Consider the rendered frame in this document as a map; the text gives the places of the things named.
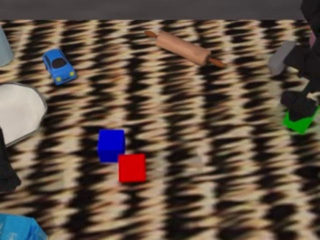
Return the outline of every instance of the gray cup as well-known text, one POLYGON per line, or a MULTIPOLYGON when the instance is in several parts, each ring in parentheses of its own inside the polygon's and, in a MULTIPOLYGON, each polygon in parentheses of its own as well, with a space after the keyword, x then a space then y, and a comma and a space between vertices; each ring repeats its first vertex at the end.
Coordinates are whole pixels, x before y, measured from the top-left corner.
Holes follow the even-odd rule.
POLYGON ((9 64, 14 59, 14 53, 11 50, 6 34, 0 27, 0 67, 9 64))

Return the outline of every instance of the gray wall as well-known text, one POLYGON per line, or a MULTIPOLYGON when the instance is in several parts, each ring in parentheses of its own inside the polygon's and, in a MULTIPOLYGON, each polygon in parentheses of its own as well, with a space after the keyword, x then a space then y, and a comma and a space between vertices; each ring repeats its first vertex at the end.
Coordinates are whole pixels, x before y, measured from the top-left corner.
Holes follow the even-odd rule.
POLYGON ((12 19, 303 19, 302 0, 0 0, 12 19))

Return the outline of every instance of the blue plastic package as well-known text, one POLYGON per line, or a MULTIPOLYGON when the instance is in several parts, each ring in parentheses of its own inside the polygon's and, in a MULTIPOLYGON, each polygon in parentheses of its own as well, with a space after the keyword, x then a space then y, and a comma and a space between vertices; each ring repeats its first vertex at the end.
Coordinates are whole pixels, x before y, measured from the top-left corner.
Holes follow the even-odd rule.
POLYGON ((32 217, 0 213, 0 240, 47 240, 32 217))

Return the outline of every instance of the rolling pin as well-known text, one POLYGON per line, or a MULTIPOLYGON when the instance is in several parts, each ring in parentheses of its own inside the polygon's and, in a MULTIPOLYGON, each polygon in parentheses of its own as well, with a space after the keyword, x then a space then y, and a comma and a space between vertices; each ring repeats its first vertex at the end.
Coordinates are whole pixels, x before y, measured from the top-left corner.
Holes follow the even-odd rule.
POLYGON ((145 31, 144 34, 148 37, 155 38, 155 44, 158 47, 184 57, 197 65, 204 66, 209 62, 220 68, 225 67, 225 64, 220 60, 211 57, 211 52, 209 50, 182 40, 168 32, 161 31, 157 35, 152 31, 145 31))

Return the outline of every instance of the red cube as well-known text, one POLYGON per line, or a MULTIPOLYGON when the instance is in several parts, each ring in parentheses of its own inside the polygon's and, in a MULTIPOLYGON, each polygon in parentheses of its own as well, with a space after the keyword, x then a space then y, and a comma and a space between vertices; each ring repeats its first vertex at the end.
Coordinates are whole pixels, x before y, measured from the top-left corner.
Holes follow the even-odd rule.
POLYGON ((141 154, 118 155, 118 177, 120 183, 145 182, 146 157, 141 154))

